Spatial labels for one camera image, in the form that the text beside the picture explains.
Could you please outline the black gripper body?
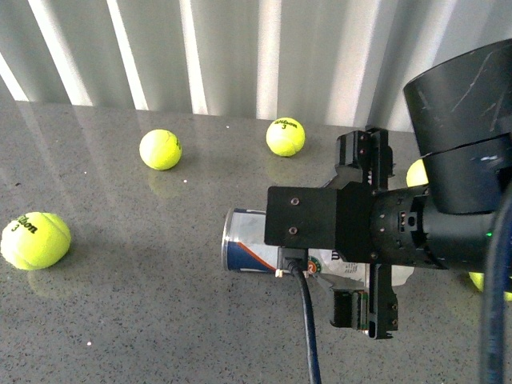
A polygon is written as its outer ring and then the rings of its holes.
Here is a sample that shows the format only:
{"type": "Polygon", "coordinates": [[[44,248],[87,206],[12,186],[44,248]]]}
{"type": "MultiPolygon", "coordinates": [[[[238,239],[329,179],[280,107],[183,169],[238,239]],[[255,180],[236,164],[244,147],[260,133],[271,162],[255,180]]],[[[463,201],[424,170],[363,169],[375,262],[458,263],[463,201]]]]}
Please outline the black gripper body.
{"type": "Polygon", "coordinates": [[[372,339],[390,338],[398,328],[393,266],[442,268],[423,225],[429,187],[415,182],[389,190],[393,170],[387,130],[368,126],[338,138],[336,175],[329,184],[342,194],[336,250],[348,262],[369,267],[367,330],[372,339]]]}

